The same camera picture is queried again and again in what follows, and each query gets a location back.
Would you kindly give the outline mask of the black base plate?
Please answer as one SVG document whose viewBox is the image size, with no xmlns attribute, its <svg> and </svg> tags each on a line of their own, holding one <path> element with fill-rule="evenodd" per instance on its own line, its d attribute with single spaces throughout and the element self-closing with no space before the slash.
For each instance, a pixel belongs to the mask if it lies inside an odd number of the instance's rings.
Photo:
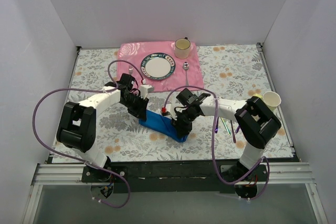
<svg viewBox="0 0 336 224">
<path fill-rule="evenodd" d="M 223 176 L 237 160 L 217 161 L 218 170 Z M 145 192 L 187 192 L 213 191 L 220 193 L 235 193 L 233 185 L 225 185 L 217 177 L 213 162 L 205 161 L 152 161 L 152 162 L 111 162 L 108 168 L 121 175 L 129 183 L 132 193 Z M 257 182 L 266 182 L 267 169 L 260 164 L 247 178 L 257 176 Z M 231 182 L 233 178 L 223 176 Z M 85 166 L 82 172 L 83 183 L 108 185 L 113 184 L 115 194 L 127 193 L 128 189 L 122 179 L 109 173 Z"/>
</svg>

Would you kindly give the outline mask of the white plate with patterned rim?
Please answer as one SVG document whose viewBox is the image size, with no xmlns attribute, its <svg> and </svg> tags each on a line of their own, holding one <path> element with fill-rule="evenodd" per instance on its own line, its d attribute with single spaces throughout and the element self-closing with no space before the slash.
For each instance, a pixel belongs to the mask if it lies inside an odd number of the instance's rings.
<svg viewBox="0 0 336 224">
<path fill-rule="evenodd" d="M 144 57 L 140 67 L 144 76 L 151 80 L 161 81 L 174 73 L 176 63 L 170 55 L 157 52 Z"/>
</svg>

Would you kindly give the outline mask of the pink satin placemat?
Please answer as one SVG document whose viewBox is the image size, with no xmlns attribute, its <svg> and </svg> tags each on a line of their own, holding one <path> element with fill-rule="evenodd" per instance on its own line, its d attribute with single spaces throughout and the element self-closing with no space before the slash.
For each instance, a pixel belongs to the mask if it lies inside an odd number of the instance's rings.
<svg viewBox="0 0 336 224">
<path fill-rule="evenodd" d="M 188 62 L 189 70 L 187 72 L 189 90 L 195 91 L 194 87 L 204 88 L 202 71 L 197 55 L 196 44 L 191 43 L 190 54 L 186 59 L 179 59 L 174 54 L 173 41 L 152 41 L 152 42 L 132 42 L 121 45 L 118 52 L 117 78 L 128 73 L 129 65 L 133 64 L 132 76 L 141 84 L 141 80 L 145 79 L 147 84 L 154 86 L 155 92 L 168 92 L 177 87 L 185 86 L 185 71 L 183 63 Z M 147 78 L 141 71 L 141 61 L 144 57 L 157 52 L 170 55 L 176 63 L 174 73 L 165 80 L 155 81 Z"/>
</svg>

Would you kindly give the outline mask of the pale yellow paper cup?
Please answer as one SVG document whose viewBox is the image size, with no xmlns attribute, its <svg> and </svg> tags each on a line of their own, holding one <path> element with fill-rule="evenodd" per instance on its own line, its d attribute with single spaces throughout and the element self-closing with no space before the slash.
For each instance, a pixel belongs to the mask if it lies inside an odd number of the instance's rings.
<svg viewBox="0 0 336 224">
<path fill-rule="evenodd" d="M 263 95 L 255 93 L 253 96 L 261 98 L 272 112 L 281 104 L 280 95 L 273 91 L 267 91 Z"/>
</svg>

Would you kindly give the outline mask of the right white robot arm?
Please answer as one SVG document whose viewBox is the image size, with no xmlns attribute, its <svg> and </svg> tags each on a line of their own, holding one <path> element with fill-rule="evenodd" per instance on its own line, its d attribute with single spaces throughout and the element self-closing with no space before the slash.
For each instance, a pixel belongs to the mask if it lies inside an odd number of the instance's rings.
<svg viewBox="0 0 336 224">
<path fill-rule="evenodd" d="M 256 167 L 265 160 L 263 154 L 269 141 L 281 128 L 280 120 L 264 101 L 257 96 L 247 100 L 227 100 L 209 91 L 195 95 L 187 88 L 176 98 L 182 107 L 165 104 L 161 113 L 171 116 L 179 138 L 189 135 L 193 121 L 199 116 L 213 116 L 214 121 L 224 118 L 238 123 L 247 141 L 243 154 L 235 165 L 222 173 L 217 170 L 216 174 L 228 185 L 251 180 L 257 174 Z"/>
</svg>

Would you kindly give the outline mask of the blue satin napkin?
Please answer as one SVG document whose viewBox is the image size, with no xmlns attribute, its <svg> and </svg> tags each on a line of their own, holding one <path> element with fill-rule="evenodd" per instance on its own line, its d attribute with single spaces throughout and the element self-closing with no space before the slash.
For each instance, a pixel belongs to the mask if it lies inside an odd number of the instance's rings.
<svg viewBox="0 0 336 224">
<path fill-rule="evenodd" d="M 146 110 L 146 120 L 139 119 L 139 124 L 153 131 L 162 133 L 173 140 L 183 143 L 188 135 L 179 137 L 176 128 L 172 125 L 172 120 L 155 112 Z"/>
</svg>

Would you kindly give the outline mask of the cream mug with dark rim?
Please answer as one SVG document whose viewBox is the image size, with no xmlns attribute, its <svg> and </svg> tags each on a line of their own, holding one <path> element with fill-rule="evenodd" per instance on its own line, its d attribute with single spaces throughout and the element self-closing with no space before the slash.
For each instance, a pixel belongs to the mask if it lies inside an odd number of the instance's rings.
<svg viewBox="0 0 336 224">
<path fill-rule="evenodd" d="M 174 43 L 174 54 L 179 59 L 186 59 L 191 50 L 191 42 L 187 37 L 180 38 Z"/>
</svg>

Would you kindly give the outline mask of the silver spoon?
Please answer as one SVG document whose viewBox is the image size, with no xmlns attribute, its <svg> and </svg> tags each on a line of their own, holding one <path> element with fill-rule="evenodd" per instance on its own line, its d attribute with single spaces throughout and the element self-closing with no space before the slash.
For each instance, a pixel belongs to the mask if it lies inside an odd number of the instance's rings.
<svg viewBox="0 0 336 224">
<path fill-rule="evenodd" d="M 189 70 L 188 62 L 183 63 L 183 70 L 185 71 L 185 85 L 188 86 L 188 77 L 187 77 L 187 72 Z"/>
</svg>

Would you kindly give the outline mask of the iridescent purple fork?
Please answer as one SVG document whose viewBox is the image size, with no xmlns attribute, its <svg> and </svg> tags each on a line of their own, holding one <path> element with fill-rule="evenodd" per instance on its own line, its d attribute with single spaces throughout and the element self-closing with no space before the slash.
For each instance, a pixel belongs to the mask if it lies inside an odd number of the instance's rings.
<svg viewBox="0 0 336 224">
<path fill-rule="evenodd" d="M 233 127 L 233 122 L 231 120 L 230 120 L 230 126 L 231 126 L 233 142 L 234 142 L 234 144 L 236 144 L 235 130 L 234 130 L 234 127 Z"/>
</svg>

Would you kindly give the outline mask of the floral tablecloth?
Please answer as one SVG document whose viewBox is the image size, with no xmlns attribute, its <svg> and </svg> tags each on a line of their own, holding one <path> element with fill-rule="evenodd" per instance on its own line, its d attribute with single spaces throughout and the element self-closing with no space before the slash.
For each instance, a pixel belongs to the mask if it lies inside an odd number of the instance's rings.
<svg viewBox="0 0 336 224">
<path fill-rule="evenodd" d="M 79 102 L 91 96 L 116 77 L 113 60 L 118 49 L 83 49 L 77 58 L 69 101 Z M 255 45 L 199 46 L 197 54 L 204 86 L 217 96 L 244 100 L 271 89 L 263 61 Z M 188 139 L 179 143 L 141 126 L 122 105 L 114 105 L 97 120 L 96 141 L 99 149 L 114 162 L 181 161 L 239 158 L 247 142 L 236 134 L 236 144 L 222 122 L 212 134 L 213 118 L 198 117 Z"/>
</svg>

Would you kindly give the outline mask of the silver fork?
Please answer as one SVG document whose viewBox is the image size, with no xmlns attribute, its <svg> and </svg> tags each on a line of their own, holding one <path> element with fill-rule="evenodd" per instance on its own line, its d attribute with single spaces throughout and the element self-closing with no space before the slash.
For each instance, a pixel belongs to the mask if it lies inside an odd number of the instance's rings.
<svg viewBox="0 0 336 224">
<path fill-rule="evenodd" d="M 129 71 L 128 71 L 129 75 L 133 74 L 133 66 L 129 65 Z"/>
</svg>

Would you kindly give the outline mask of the aluminium frame rail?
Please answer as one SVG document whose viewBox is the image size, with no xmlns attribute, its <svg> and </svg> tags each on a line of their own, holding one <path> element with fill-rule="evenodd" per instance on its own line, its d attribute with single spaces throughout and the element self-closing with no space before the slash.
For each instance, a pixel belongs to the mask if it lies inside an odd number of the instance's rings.
<svg viewBox="0 0 336 224">
<path fill-rule="evenodd" d="M 33 176 L 28 203 L 21 223 L 33 223 L 44 185 L 81 185 L 84 164 L 38 164 Z M 270 164 L 270 184 L 304 184 L 317 223 L 327 223 L 316 182 L 309 163 Z"/>
</svg>

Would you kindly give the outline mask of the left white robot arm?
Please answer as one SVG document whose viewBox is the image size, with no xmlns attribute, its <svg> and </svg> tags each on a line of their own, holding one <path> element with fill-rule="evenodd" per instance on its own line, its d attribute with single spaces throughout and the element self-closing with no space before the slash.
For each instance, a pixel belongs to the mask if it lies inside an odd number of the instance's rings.
<svg viewBox="0 0 336 224">
<path fill-rule="evenodd" d="M 98 116 L 115 104 L 122 104 L 132 116 L 145 121 L 149 102 L 148 93 L 154 87 L 142 84 L 133 87 L 136 80 L 129 74 L 122 74 L 117 82 L 108 82 L 101 92 L 78 103 L 67 102 L 60 118 L 56 139 L 67 148 L 72 148 L 89 164 L 94 166 L 93 175 L 100 182 L 111 178 L 110 159 L 99 150 L 96 143 Z"/>
</svg>

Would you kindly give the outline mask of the iridescent purple spoon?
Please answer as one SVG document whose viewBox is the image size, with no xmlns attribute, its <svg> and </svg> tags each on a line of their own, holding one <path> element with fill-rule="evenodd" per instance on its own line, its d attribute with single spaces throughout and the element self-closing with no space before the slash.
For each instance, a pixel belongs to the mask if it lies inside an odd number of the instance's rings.
<svg viewBox="0 0 336 224">
<path fill-rule="evenodd" d="M 219 118 L 216 119 L 215 133 L 218 133 L 218 126 L 219 126 Z"/>
</svg>

